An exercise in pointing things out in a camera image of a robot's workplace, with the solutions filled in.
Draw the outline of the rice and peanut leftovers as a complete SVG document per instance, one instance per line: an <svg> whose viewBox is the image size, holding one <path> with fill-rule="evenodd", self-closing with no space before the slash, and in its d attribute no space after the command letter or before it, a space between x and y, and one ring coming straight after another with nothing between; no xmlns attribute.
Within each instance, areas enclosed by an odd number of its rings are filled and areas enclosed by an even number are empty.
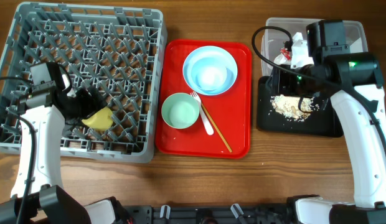
<svg viewBox="0 0 386 224"><path fill-rule="evenodd" d="M303 98L299 106L300 97L295 96L272 96L270 103L273 110L283 115L288 121L303 122L311 116L311 113L320 109L314 102L315 97Z"/></svg>

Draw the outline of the yellow plastic cup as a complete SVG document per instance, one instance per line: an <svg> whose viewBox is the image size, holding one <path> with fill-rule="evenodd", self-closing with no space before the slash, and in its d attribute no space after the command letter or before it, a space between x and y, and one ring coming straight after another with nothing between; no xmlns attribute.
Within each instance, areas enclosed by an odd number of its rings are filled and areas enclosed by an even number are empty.
<svg viewBox="0 0 386 224"><path fill-rule="evenodd" d="M112 110L108 107L104 107L91 117L83 119L82 123L89 128L106 131L113 125L112 115Z"/></svg>

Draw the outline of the light green bowl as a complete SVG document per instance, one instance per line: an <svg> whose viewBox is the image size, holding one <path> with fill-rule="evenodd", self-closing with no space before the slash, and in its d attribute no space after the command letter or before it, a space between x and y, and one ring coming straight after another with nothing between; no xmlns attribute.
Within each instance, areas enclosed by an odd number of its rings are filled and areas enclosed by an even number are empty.
<svg viewBox="0 0 386 224"><path fill-rule="evenodd" d="M199 117L196 100L187 93L175 93L168 96L161 107L164 122L174 129L186 129Z"/></svg>

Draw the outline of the red snack wrapper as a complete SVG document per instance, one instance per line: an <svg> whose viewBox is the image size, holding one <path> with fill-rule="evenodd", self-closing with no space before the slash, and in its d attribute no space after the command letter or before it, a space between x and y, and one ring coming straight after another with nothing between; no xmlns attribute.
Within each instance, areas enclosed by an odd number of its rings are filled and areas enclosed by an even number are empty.
<svg viewBox="0 0 386 224"><path fill-rule="evenodd" d="M291 60L290 51L289 51L286 47L282 48L282 49L280 50L280 52L281 52L281 55L283 55L284 58L287 59L287 61L290 61L290 60Z"/></svg>

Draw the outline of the light blue bowl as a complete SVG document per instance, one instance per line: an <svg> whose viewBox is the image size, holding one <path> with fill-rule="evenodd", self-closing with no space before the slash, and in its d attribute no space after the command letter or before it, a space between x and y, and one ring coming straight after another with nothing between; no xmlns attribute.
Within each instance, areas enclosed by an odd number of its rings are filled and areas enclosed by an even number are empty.
<svg viewBox="0 0 386 224"><path fill-rule="evenodd" d="M192 81L203 91L219 89L225 83L226 77L226 66L214 57L198 59L191 69Z"/></svg>

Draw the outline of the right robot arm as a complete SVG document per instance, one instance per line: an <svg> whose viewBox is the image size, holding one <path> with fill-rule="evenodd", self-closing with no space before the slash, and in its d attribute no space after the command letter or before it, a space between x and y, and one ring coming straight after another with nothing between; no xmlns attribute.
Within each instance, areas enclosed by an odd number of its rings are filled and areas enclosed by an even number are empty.
<svg viewBox="0 0 386 224"><path fill-rule="evenodd" d="M353 53L342 21L307 25L311 65L274 65L270 88L276 95L326 95L339 118L354 175L354 202L319 196L296 197L297 223L386 223L386 115L384 78L369 52Z"/></svg>

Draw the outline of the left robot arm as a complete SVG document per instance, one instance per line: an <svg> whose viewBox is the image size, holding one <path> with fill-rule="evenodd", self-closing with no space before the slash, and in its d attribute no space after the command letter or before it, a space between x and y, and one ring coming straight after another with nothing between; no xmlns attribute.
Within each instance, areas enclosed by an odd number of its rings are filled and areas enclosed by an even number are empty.
<svg viewBox="0 0 386 224"><path fill-rule="evenodd" d="M62 187L60 143L68 119L76 126L105 108L105 100L94 87L70 96L72 82L59 63L38 63L30 72L32 86L16 112L22 122L18 176L10 200L0 203L0 223L32 223L39 210L47 223L91 223L84 206Z"/></svg>

